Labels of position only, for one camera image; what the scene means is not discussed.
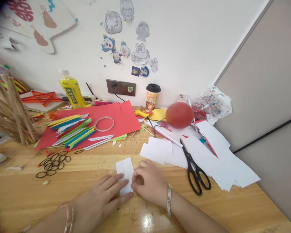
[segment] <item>left hand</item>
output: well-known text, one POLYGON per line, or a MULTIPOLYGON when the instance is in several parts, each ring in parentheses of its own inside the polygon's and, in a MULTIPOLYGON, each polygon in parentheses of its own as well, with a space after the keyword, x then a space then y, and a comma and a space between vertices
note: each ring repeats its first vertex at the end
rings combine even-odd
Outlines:
POLYGON ((127 193, 110 201, 121 188, 128 184, 128 180, 114 184, 122 177, 124 177, 122 173, 115 176, 106 175, 71 202, 75 213, 74 232, 92 232, 114 210, 117 210, 133 196, 133 193, 127 193))

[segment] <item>red chinese character decoration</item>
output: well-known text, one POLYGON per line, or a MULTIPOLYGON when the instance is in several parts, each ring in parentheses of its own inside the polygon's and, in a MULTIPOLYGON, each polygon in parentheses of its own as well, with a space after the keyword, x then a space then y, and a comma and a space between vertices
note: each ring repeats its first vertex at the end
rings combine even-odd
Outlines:
POLYGON ((15 14, 24 21, 33 20, 33 12, 26 0, 8 0, 7 5, 15 14))

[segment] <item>silver bracelet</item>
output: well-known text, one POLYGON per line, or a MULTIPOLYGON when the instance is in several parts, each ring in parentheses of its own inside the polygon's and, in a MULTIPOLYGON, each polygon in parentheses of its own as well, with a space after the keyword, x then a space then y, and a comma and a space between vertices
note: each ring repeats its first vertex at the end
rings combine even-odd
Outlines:
POLYGON ((167 198, 167 214, 170 217, 170 201, 171 201, 171 185, 168 187, 168 198, 167 198))

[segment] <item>hand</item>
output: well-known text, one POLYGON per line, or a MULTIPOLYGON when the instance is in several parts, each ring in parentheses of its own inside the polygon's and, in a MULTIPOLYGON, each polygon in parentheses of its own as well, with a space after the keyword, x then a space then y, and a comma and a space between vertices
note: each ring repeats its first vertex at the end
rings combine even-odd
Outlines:
POLYGON ((106 175, 80 197, 72 201, 76 214, 74 232, 92 232, 114 210, 117 210, 133 196, 133 193, 127 193, 111 200, 121 188, 128 184, 128 180, 122 180, 114 184, 123 177, 123 173, 115 176, 106 175))
POLYGON ((168 184, 150 160, 140 161, 132 180, 131 188, 144 199, 165 208, 167 206, 168 184), (144 185, 136 184, 137 178, 141 176, 144 185))

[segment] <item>scissors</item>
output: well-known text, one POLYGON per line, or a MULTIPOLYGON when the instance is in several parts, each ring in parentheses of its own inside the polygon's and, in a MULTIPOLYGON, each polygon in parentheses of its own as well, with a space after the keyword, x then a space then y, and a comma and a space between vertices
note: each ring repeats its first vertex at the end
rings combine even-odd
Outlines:
POLYGON ((191 154, 188 152, 187 148, 185 147, 185 145, 184 145, 184 143, 183 143, 183 141, 181 139, 180 139, 180 143, 183 145, 182 149, 184 151, 185 157, 186 157, 187 162, 188 162, 188 175, 189 175, 190 184, 191 184, 192 188, 194 189, 194 191, 196 192, 196 194, 200 196, 200 195, 203 194, 203 191, 202 191, 202 189, 200 187, 199 181, 201 182, 201 184, 204 186, 205 189, 210 190, 211 189, 210 180, 209 180, 208 176, 206 175, 206 173, 199 166, 197 166, 197 164, 193 160, 191 154), (201 178, 201 176, 199 174, 200 172, 203 173, 204 176, 207 178, 207 181, 208 181, 208 184, 209 184, 208 187, 205 185, 204 181, 202 180, 202 178, 201 178), (195 179, 195 182, 197 184, 197 187, 198 187, 199 191, 197 191, 196 188, 194 187, 194 185, 193 185, 193 183, 191 181, 190 173, 193 173, 194 179, 195 179))

